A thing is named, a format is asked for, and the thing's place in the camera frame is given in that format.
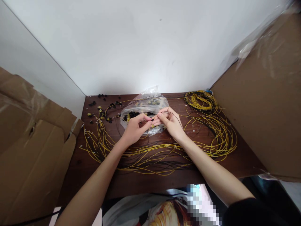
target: person's right hand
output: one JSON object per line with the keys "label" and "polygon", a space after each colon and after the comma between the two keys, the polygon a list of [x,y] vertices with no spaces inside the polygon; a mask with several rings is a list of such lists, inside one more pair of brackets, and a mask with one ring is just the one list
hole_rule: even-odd
{"label": "person's right hand", "polygon": [[175,141],[186,137],[180,117],[171,107],[161,109],[153,119],[153,125],[164,124]]}

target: black sleeve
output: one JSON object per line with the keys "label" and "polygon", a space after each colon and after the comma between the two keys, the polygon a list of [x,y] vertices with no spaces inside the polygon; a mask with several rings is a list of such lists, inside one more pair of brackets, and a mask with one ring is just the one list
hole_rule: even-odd
{"label": "black sleeve", "polygon": [[223,217],[222,226],[275,225],[288,226],[282,218],[254,198],[233,203]]}

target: plastic bag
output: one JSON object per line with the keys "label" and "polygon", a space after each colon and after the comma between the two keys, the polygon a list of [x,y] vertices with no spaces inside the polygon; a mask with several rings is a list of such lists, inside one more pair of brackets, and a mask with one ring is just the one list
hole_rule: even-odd
{"label": "plastic bag", "polygon": [[[154,117],[162,108],[168,107],[167,99],[161,95],[158,86],[148,88],[134,98],[120,113],[120,124],[126,129],[129,118],[140,113],[147,114],[150,118]],[[152,136],[161,133],[164,125],[150,128],[143,135]]]}
{"label": "plastic bag", "polygon": [[[260,40],[268,40],[273,35],[275,35],[280,27],[286,22],[289,16],[293,13],[300,12],[300,4],[297,1],[289,1],[287,3],[283,3],[278,5],[273,13],[269,15],[263,23],[257,27],[250,35],[248,35],[239,45],[237,45],[232,51],[232,55],[235,55],[237,51],[238,54],[238,62],[236,65],[236,70],[241,66],[244,60],[247,58],[249,53],[255,47],[255,45]],[[280,45],[283,43],[280,42],[279,45],[270,45],[269,52],[265,53],[263,59],[267,59],[270,61],[270,54],[276,51]],[[257,52],[258,58],[260,56],[260,49]]]}

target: cardboard box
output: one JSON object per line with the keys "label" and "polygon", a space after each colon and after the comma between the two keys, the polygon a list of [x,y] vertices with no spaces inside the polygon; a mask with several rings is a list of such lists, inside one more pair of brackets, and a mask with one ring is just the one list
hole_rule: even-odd
{"label": "cardboard box", "polygon": [[1,225],[53,212],[81,126],[71,111],[0,68]]}
{"label": "cardboard box", "polygon": [[301,182],[301,14],[280,16],[212,90],[268,172]]}

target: pixelated area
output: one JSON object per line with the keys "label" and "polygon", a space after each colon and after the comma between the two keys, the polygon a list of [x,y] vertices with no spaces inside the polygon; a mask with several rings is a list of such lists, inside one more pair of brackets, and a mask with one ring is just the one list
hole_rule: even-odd
{"label": "pixelated area", "polygon": [[188,225],[221,225],[216,206],[210,197],[195,185],[188,185],[187,189],[187,211],[191,218]]}

